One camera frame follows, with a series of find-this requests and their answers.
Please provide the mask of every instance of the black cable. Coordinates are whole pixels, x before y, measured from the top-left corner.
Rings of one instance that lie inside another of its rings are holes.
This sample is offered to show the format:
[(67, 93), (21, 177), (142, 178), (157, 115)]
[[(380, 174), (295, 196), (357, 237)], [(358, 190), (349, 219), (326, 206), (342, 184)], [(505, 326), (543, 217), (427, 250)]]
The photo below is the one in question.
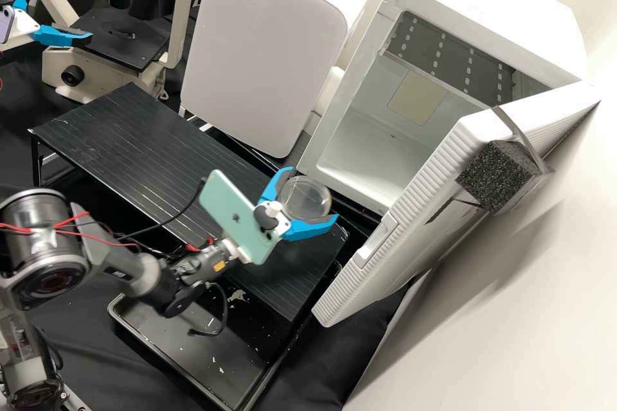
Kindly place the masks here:
[(221, 334), (223, 332), (223, 329), (225, 329), (225, 327), (227, 326), (227, 318), (229, 316), (229, 304), (227, 303), (227, 294), (220, 286), (220, 284), (206, 283), (206, 289), (210, 289), (213, 286), (219, 290), (221, 297), (223, 297), (223, 316), (221, 316), (220, 318), (220, 326), (218, 329), (212, 332), (200, 331), (198, 329), (190, 328), (188, 330), (188, 335), (190, 336), (216, 337), (217, 335)]
[(64, 367), (64, 359), (62, 358), (62, 355), (60, 354), (56, 346), (49, 340), (49, 337), (47, 337), (47, 334), (45, 334), (45, 331), (43, 331), (40, 327), (38, 327), (34, 323), (32, 323), (32, 326), (39, 333), (41, 339), (43, 339), (43, 342), (45, 342), (45, 345), (47, 345), (47, 348), (50, 351), (52, 351), (53, 354), (56, 356), (56, 362), (55, 362), (56, 369), (58, 371), (61, 371), (62, 368)]
[(114, 238), (116, 238), (118, 241), (120, 241), (122, 239), (128, 239), (130, 242), (135, 243), (135, 244), (137, 244), (140, 247), (143, 247), (145, 250), (149, 251), (151, 254), (156, 254), (158, 256), (165, 257), (165, 258), (169, 257), (169, 254), (167, 254), (166, 252), (163, 252), (162, 250), (158, 250), (158, 249), (155, 249), (154, 247), (150, 247), (148, 245), (145, 245), (143, 242), (138, 241), (135, 238), (129, 238), (129, 237), (127, 237), (126, 234), (114, 233)]
[(183, 209), (181, 211), (179, 211), (176, 215), (173, 215), (173, 217), (165, 220), (164, 222), (161, 223), (157, 223), (156, 225), (153, 225), (151, 227), (147, 227), (144, 228), (142, 230), (139, 231), (135, 231), (129, 234), (124, 235), (122, 238), (120, 238), (119, 240), (125, 240), (125, 239), (129, 239), (132, 238), (133, 236), (137, 236), (138, 234), (143, 234), (145, 232), (148, 231), (152, 231), (158, 228), (162, 228), (164, 227), (166, 224), (171, 223), (172, 221), (174, 221), (176, 218), (179, 218), (180, 216), (182, 216), (182, 214), (184, 212), (186, 212), (188, 210), (188, 208), (195, 202), (195, 200), (197, 199), (197, 197), (199, 196), (199, 193), (201, 193), (201, 190), (203, 189), (204, 185), (206, 184), (207, 178), (203, 177), (200, 181), (199, 181), (199, 185), (197, 186), (197, 190), (195, 191), (195, 194), (193, 195), (192, 199), (188, 202), (188, 204), (186, 204)]

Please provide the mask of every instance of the red wire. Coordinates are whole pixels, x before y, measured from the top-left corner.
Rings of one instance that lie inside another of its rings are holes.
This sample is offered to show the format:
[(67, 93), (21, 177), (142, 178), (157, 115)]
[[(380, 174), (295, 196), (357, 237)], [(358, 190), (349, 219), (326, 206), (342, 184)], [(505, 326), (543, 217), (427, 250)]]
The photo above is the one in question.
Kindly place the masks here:
[(110, 242), (110, 241), (105, 241), (105, 240), (103, 240), (103, 239), (101, 239), (101, 238), (99, 238), (97, 236), (93, 236), (92, 234), (77, 233), (77, 232), (73, 232), (73, 231), (64, 231), (64, 230), (56, 230), (56, 233), (59, 233), (59, 234), (70, 234), (71, 236), (80, 236), (82, 238), (92, 239), (94, 241), (98, 241), (100, 243), (110, 245), (112, 247), (135, 246), (139, 250), (139, 245), (137, 245), (135, 243), (127, 243), (127, 244), (113, 243), (113, 242)]
[(81, 218), (81, 217), (86, 216), (86, 215), (90, 215), (90, 212), (87, 212), (87, 211), (81, 212), (81, 213), (79, 213), (79, 214), (77, 214), (75, 216), (72, 216), (71, 218), (67, 218), (66, 220), (62, 220), (61, 222), (56, 223), (53, 227), (54, 228), (60, 228), (62, 226), (65, 226), (67, 223), (74, 222), (78, 218)]
[(0, 223), (0, 228), (8, 228), (10, 230), (13, 231), (17, 231), (23, 234), (31, 234), (32, 233), (32, 228), (22, 228), (22, 227), (16, 227), (13, 225), (9, 225), (8, 223)]

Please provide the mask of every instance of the cable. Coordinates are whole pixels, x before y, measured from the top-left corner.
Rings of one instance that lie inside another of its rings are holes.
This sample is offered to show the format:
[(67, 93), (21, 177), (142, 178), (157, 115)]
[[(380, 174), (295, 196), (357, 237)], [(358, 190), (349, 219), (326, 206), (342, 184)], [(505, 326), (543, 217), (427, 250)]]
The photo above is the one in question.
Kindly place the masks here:
[(126, 235), (124, 235), (124, 236), (123, 236), (122, 238), (120, 238), (120, 239), (121, 239), (121, 240), (122, 240), (122, 239), (129, 239), (129, 238), (132, 238), (132, 237), (134, 237), (134, 236), (137, 236), (138, 234), (143, 234), (143, 233), (148, 232), (148, 231), (152, 231), (152, 230), (155, 230), (155, 229), (158, 229), (158, 228), (162, 228), (162, 227), (164, 227), (165, 225), (167, 225), (168, 223), (171, 223), (172, 221), (174, 221), (176, 218), (179, 218), (180, 216), (182, 216), (182, 214), (183, 214), (184, 212), (186, 212), (186, 211), (188, 210), (188, 208), (189, 208), (189, 207), (190, 207), (190, 206), (191, 206), (191, 205), (195, 202), (195, 200), (196, 200), (196, 199), (197, 199), (197, 197), (199, 196), (199, 193), (201, 193), (201, 190), (203, 189), (204, 185), (206, 184), (206, 181), (207, 181), (207, 179), (206, 179), (206, 178), (202, 178), (202, 179), (199, 181), (199, 185), (197, 186), (197, 190), (195, 191), (195, 194), (193, 195), (193, 197), (191, 198), (191, 200), (190, 200), (190, 201), (188, 202), (188, 204), (186, 204), (186, 205), (183, 207), (183, 209), (182, 209), (181, 211), (179, 211), (176, 215), (173, 215), (171, 218), (169, 218), (169, 219), (165, 220), (164, 222), (157, 223), (156, 225), (153, 225), (153, 226), (151, 226), (151, 227), (144, 228), (144, 229), (142, 229), (142, 230), (139, 230), (139, 231), (135, 231), (135, 232), (132, 232), (132, 233), (126, 234)]
[(62, 368), (64, 367), (64, 359), (62, 358), (62, 355), (60, 354), (60, 351), (56, 348), (56, 346), (53, 344), (53, 342), (51, 342), (49, 340), (49, 337), (47, 337), (47, 334), (45, 334), (45, 331), (43, 331), (40, 327), (38, 327), (34, 323), (32, 323), (32, 326), (39, 333), (41, 339), (43, 339), (43, 342), (45, 342), (45, 345), (47, 345), (47, 348), (49, 350), (51, 350), (53, 352), (53, 354), (56, 356), (56, 363), (55, 363), (56, 364), (56, 369), (58, 371), (61, 371)]
[[(112, 231), (111, 227), (109, 225), (107, 225), (106, 223), (103, 222), (97, 222), (96, 220), (93, 220), (92, 222), (84, 222), (84, 223), (80, 223), (79, 226), (86, 226), (86, 225), (99, 225), (101, 228), (105, 229), (105, 231), (107, 231), (111, 236), (114, 236), (114, 232)], [(57, 228), (75, 228), (75, 225), (73, 225), (72, 223), (69, 223), (67, 225), (62, 225), (60, 227)]]
[(107, 245), (110, 245), (111, 247), (129, 247), (129, 246), (133, 246), (133, 247), (137, 247), (139, 249), (139, 245), (135, 244), (135, 243), (127, 243), (127, 244), (113, 243), (111, 241), (105, 241), (104, 239), (101, 239), (98, 236), (93, 236), (92, 234), (78, 233), (78, 232), (65, 231), (65, 230), (56, 230), (56, 233), (58, 233), (58, 234), (68, 234), (70, 236), (79, 236), (81, 238), (92, 239), (93, 241), (97, 241), (97, 242), (100, 242), (100, 243), (103, 243), (103, 244), (107, 244)]
[(127, 238), (127, 236), (125, 234), (123, 234), (123, 233), (114, 233), (114, 238), (116, 238), (117, 240), (121, 240), (121, 239), (125, 239), (126, 238), (129, 241), (134, 242), (135, 244), (143, 247), (144, 249), (149, 251), (151, 254), (156, 254), (156, 255), (159, 255), (159, 256), (165, 257), (165, 258), (169, 258), (170, 257), (170, 255), (167, 254), (166, 252), (163, 252), (162, 250), (155, 249), (154, 247), (150, 247), (150, 246), (144, 244), (143, 242), (138, 241), (135, 238)]
[(81, 218), (81, 217), (86, 216), (86, 215), (90, 215), (90, 212), (87, 212), (87, 211), (81, 212), (81, 213), (79, 213), (77, 215), (72, 216), (71, 218), (67, 218), (66, 220), (62, 220), (61, 222), (56, 223), (53, 227), (54, 228), (62, 228), (67, 223), (74, 222), (78, 218)]
[(6, 228), (7, 230), (11, 230), (11, 231), (17, 231), (21, 234), (31, 234), (32, 233), (32, 228), (22, 228), (22, 227), (16, 227), (14, 225), (9, 225), (8, 223), (0, 223), (0, 229), (4, 229)]
[(223, 287), (218, 283), (206, 283), (206, 289), (210, 289), (212, 286), (217, 288), (223, 297), (223, 316), (220, 318), (220, 326), (217, 330), (208, 332), (208, 331), (200, 331), (198, 329), (190, 328), (188, 330), (188, 335), (190, 336), (202, 336), (202, 337), (216, 337), (217, 335), (223, 332), (223, 329), (227, 326), (227, 318), (229, 315), (229, 304), (227, 303), (227, 294), (223, 290)]

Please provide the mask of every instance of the sticker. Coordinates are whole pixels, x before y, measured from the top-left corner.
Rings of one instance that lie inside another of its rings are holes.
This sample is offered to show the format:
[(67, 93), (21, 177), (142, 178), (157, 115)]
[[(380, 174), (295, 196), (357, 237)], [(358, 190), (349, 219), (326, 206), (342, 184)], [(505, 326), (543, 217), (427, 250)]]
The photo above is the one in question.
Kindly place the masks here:
[(125, 272), (122, 272), (114, 267), (107, 267), (103, 271), (109, 275), (117, 277), (118, 279), (123, 279), (124, 281), (131, 281), (133, 279), (131, 275), (127, 275)]
[(225, 261), (221, 260), (216, 265), (214, 265), (212, 268), (214, 268), (214, 271), (216, 271), (217, 273), (220, 272), (223, 268), (225, 268)]

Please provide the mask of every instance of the black table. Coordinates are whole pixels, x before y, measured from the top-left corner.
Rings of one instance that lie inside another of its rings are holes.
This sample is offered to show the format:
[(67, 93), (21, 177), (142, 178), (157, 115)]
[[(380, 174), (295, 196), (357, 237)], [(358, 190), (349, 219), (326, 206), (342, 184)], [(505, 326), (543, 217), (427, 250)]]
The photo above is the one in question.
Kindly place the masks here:
[[(34, 128), (31, 134), (35, 183), (42, 184), (39, 146), (43, 144), (156, 222), (187, 204), (199, 179), (213, 168), (221, 169), (252, 201), (269, 180), (132, 84)], [(220, 236), (218, 225), (198, 204), (165, 228), (184, 243), (201, 244), (210, 236)], [(236, 378), (230, 387), (229, 378), (222, 378), (218, 370), (205, 378), (210, 391), (229, 409), (238, 409), (251, 398), (237, 383), (261, 387), (261, 378), (272, 373), (298, 327), (300, 314), (306, 313), (305, 304), (346, 239), (346, 231), (336, 225), (318, 238), (281, 243), (260, 267), (240, 267), (226, 275), (228, 295), (237, 288), (250, 294), (249, 302), (236, 303), (231, 310), (227, 333), (234, 345), (228, 362), (237, 374), (245, 375), (244, 382)], [(205, 299), (202, 305), (214, 313), (220, 301)], [(152, 326), (150, 332), (159, 332)], [(164, 354), (181, 364), (171, 353), (172, 340), (161, 338), (159, 343), (166, 346)], [(203, 341), (203, 351), (225, 350), (220, 345), (223, 338)]]

